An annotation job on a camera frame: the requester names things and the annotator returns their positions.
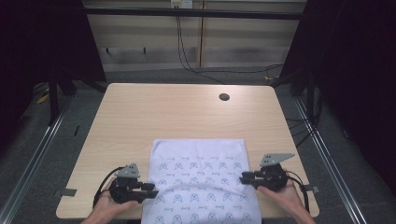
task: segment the patterned fabric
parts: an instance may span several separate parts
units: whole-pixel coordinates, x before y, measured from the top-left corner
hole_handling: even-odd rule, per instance
[[[145,200],[143,224],[262,223],[240,139],[163,139],[151,150],[148,182],[159,191]]]

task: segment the gray carpet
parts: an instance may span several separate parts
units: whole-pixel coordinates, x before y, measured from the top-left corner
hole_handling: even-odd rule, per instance
[[[253,71],[262,69],[262,67],[218,68],[206,69],[206,71]],[[265,77],[274,78],[279,71],[279,68],[277,68],[271,70],[269,74],[265,72],[250,74],[219,72],[203,73],[203,75],[213,77],[225,84],[266,85],[268,80]],[[109,73],[106,76],[108,82],[102,83],[103,85],[112,82],[219,84],[216,80],[199,76],[184,69]],[[56,189],[65,188],[103,98],[102,93],[92,90],[85,84],[77,82],[76,86],[78,92],[71,99],[71,104],[64,114],[64,121],[49,146],[49,150],[12,223],[79,223],[81,221],[57,218],[55,211],[60,199],[52,196]],[[277,88],[276,94],[285,117],[300,119],[294,103],[295,97],[290,95],[289,86],[285,85]],[[0,188],[0,204],[2,206],[46,131],[49,115],[49,102],[42,105],[32,103],[19,125],[18,134],[7,145],[7,153],[4,153],[0,160],[0,168],[2,169],[0,174],[2,186]],[[289,120],[288,124],[291,134],[294,135],[295,143],[299,143],[307,135],[304,124],[292,120]],[[343,126],[326,104],[323,106],[318,130],[368,222],[393,223],[396,220],[395,198],[375,171],[363,159],[359,148],[352,141],[345,139]],[[320,192],[315,195],[320,209],[319,216],[315,218],[317,223],[353,223],[313,141],[307,138],[298,146],[298,151],[310,183],[320,189]],[[265,219],[264,222],[294,223],[288,218]]]

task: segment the light wood tabletop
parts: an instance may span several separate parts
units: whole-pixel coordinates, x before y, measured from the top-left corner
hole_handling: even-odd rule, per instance
[[[220,100],[222,93],[228,101]],[[192,84],[132,84],[108,86],[56,214],[84,218],[92,210],[93,196],[113,169],[137,163],[140,181],[146,182],[149,153],[155,139],[244,139],[250,169],[260,170],[265,153],[295,153],[281,165],[308,184],[282,109],[271,87]],[[309,191],[311,215],[318,205]],[[263,217],[286,214],[259,192]],[[142,205],[118,218],[140,219]]]

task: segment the hand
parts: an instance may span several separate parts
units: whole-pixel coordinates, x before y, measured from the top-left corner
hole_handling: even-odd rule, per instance
[[[92,209],[90,215],[82,222],[85,224],[105,224],[110,222],[117,214],[127,211],[138,205],[137,201],[129,201],[126,203],[116,203],[111,198],[108,188],[115,178],[112,178],[100,198],[96,206]]]
[[[290,214],[297,223],[315,223],[314,219],[305,210],[297,189],[291,179],[288,180],[285,188],[278,192],[259,186],[259,192],[274,200],[286,213]]]

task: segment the white cloth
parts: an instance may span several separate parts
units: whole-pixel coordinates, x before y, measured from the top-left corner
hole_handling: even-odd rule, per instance
[[[159,191],[143,202],[142,224],[262,223],[240,139],[163,139],[151,149],[148,182]]]

